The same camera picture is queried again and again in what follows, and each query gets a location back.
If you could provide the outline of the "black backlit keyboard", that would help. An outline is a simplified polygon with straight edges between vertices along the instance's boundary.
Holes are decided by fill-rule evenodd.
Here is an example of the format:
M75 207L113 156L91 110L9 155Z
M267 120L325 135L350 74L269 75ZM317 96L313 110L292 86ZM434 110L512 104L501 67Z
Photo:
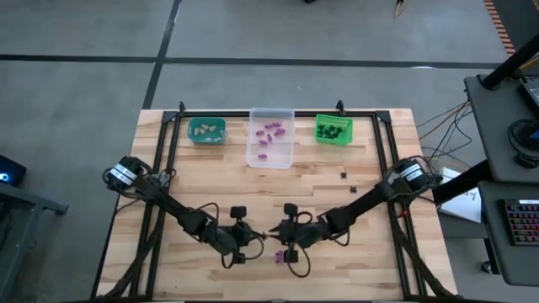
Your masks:
M499 205L511 244L539 247L539 199L502 199Z

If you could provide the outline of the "teal plastic bin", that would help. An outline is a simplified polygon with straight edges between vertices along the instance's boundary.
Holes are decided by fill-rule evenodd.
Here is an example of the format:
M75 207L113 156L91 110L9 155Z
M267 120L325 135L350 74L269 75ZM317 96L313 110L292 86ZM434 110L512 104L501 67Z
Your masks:
M208 130L205 130L206 133L204 135L199 133L199 135L194 136L194 128L199 128L199 130L201 130L202 129L201 128L202 124L209 125L209 127L215 125L216 130L209 131L209 129L208 129ZM198 144L198 145L222 145L224 143L224 141L226 140L227 123L223 118L219 118L219 117L194 117L194 118L192 118L190 120L190 122L188 124L188 132L187 132L187 134L188 134L188 137L193 141L194 144ZM223 140L218 141L218 142L214 142L214 139L217 138L218 136L222 136ZM205 142L204 139L207 138L207 137L213 138L213 142Z

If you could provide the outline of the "green plastic basket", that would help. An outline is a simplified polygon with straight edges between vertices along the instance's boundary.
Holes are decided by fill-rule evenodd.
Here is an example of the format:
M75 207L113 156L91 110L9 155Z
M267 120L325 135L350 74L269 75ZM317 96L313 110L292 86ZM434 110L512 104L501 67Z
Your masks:
M324 135L326 135L326 130L318 130L318 125L334 125L337 127L342 127L343 131L341 132L344 135L344 139L342 141L338 140L327 140L324 138L318 137L318 132L323 131ZM314 138L317 143L324 143L324 144L333 144L338 146L346 146L350 144L353 141L353 120L343 118L340 116L332 116L332 115L325 115L325 114L318 114L315 121L315 131L314 131ZM336 130L333 130L333 135L337 135L338 133Z

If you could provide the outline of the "black box with blue light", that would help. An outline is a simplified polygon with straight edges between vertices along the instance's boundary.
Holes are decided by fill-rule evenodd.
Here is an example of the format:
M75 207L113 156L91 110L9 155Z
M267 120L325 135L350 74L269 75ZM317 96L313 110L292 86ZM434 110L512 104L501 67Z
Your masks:
M0 155L0 183L19 187L27 168L5 156Z

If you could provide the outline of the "black round device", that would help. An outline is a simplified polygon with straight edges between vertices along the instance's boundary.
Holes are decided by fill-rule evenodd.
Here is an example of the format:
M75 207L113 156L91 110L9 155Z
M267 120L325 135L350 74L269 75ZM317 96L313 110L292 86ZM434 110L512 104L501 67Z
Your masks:
M539 120L517 120L508 129L508 140L516 152L514 162L526 169L539 167Z

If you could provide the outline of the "black diagonal pole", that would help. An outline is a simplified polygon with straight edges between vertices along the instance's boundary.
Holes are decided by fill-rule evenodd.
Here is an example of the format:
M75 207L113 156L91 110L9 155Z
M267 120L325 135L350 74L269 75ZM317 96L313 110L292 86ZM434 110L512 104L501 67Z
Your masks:
M503 80L521 69L539 52L539 34L536 34L521 49L510 56L486 77L478 76L480 84L489 90L496 89Z

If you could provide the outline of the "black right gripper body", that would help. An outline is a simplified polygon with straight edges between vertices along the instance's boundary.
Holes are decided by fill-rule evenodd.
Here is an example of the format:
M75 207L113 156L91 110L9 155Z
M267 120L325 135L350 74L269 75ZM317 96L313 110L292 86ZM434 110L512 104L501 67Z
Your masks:
M307 224L285 222L280 226L280 241L285 245L294 243L301 248L309 248L317 242L327 240L329 236L328 226L321 222Z

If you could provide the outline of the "black flat device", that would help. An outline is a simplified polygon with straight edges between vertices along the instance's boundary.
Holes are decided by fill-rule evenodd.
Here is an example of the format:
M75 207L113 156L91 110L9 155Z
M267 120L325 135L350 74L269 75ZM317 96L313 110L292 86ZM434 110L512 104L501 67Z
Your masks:
M523 79L517 92L524 100L527 108L539 119L539 81Z

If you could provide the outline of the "grey desk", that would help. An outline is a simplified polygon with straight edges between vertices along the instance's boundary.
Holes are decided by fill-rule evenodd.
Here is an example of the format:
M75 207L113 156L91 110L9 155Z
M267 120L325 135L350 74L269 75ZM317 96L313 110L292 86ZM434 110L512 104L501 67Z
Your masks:
M502 199L539 199L539 186L482 181L478 190L492 247L489 257L493 270L501 274L507 284L539 287L539 247L511 244L499 205Z
M495 90L484 88L479 77L466 77L464 86L493 179L503 183L539 183L539 167L524 168L514 161L508 129L534 114L517 92L520 81L507 79Z

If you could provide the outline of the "clear plastic bin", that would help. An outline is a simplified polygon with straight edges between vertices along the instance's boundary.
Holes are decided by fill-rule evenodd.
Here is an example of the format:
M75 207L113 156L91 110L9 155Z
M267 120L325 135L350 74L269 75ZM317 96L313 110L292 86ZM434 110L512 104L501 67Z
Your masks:
M278 122L280 128L273 127L266 130L265 125ZM275 136L279 129L285 129L286 133ZM263 136L256 136L256 132L264 130ZM267 140L267 135L272 135L273 142L267 146L261 146L259 140ZM248 134L246 141L246 162L252 168L288 169L294 159L295 145L295 111L293 109L277 108L251 108L249 110ZM266 154L267 160L259 160L259 154Z

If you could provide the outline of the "white paper sheet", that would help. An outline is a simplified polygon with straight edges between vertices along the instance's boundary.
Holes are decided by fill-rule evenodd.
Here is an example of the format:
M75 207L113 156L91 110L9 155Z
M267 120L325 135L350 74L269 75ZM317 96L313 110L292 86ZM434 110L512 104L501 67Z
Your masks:
M456 170L450 169L448 167L442 167L439 171L442 180L441 185L449 183L455 178L461 177L462 173L459 173ZM467 176L463 177L462 181L464 183L470 183L470 180L474 178L469 178ZM436 192L433 192L435 201L439 201L440 198L443 198L442 194L439 194L438 188ZM482 198L478 191L477 186L467 190L466 192L455 196L452 199L447 200L443 204L438 206L439 210L447 215L453 215L460 219L471 221L474 223L483 223L482 219Z

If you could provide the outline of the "grey metal stand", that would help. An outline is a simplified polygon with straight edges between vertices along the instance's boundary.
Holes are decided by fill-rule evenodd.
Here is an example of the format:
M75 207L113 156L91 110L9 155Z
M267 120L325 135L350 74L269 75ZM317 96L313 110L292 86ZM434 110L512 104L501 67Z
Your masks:
M68 205L0 183L0 303L6 303L44 210L65 215Z

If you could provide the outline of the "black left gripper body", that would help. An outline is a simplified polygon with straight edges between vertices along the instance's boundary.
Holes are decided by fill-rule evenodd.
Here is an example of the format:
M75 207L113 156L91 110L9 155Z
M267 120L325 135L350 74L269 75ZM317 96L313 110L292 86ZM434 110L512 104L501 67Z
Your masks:
M236 253L253 240L252 230L247 225L219 226L218 252Z

